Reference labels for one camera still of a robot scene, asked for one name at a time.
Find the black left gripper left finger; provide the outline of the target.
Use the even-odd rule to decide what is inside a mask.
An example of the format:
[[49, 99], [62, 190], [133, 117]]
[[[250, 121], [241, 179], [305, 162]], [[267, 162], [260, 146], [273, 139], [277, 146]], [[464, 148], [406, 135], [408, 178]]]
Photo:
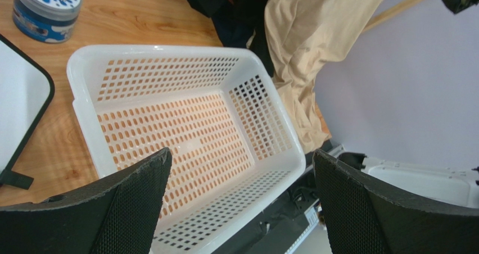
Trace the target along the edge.
[[163, 148], [43, 202], [1, 207], [1, 252], [149, 253], [172, 162]]

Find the white plastic perforated basket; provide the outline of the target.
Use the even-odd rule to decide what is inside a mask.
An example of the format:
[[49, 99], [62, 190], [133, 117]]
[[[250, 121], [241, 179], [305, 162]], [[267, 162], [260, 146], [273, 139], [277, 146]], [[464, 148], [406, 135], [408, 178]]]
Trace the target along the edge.
[[66, 72], [99, 178], [171, 151], [151, 253], [212, 253], [305, 170], [281, 98], [248, 49], [91, 45]]

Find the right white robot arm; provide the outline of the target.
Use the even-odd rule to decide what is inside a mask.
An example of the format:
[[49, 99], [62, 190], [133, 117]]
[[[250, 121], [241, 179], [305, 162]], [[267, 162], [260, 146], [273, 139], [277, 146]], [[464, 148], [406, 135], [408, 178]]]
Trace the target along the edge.
[[425, 0], [363, 34], [337, 68], [340, 140], [365, 172], [478, 207], [478, 8]]

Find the beige t shirt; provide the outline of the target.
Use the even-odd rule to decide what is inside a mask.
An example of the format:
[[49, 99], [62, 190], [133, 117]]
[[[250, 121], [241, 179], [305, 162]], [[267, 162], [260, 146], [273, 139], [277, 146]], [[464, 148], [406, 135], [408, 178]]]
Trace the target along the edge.
[[327, 140], [316, 113], [314, 86], [321, 68], [345, 59], [383, 0], [268, 0], [265, 36], [273, 83], [304, 152]]

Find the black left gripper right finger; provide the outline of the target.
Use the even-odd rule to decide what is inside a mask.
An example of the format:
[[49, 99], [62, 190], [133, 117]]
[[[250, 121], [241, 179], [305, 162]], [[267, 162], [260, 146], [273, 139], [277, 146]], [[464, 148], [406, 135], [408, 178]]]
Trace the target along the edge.
[[478, 252], [478, 209], [400, 189], [321, 149], [313, 166], [333, 253]]

